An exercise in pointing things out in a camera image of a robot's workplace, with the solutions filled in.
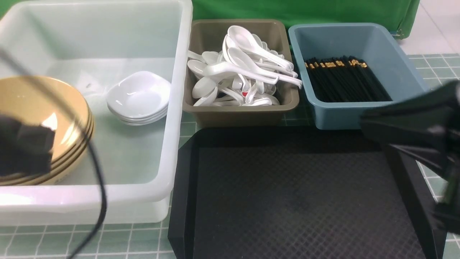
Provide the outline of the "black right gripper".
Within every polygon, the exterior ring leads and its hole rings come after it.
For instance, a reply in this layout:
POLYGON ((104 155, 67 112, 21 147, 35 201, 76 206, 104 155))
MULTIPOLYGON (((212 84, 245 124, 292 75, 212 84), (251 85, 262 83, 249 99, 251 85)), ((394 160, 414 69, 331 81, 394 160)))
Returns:
POLYGON ((459 80, 414 98, 365 110, 363 134, 401 151, 445 180, 459 179, 459 80))

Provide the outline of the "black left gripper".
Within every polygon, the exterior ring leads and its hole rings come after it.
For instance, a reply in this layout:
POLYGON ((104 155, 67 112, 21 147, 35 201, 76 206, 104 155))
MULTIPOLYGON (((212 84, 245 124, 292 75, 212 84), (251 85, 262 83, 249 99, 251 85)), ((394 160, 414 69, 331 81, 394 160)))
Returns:
POLYGON ((0 118, 0 175, 44 175, 51 170, 55 133, 42 125, 27 125, 12 117, 0 118))

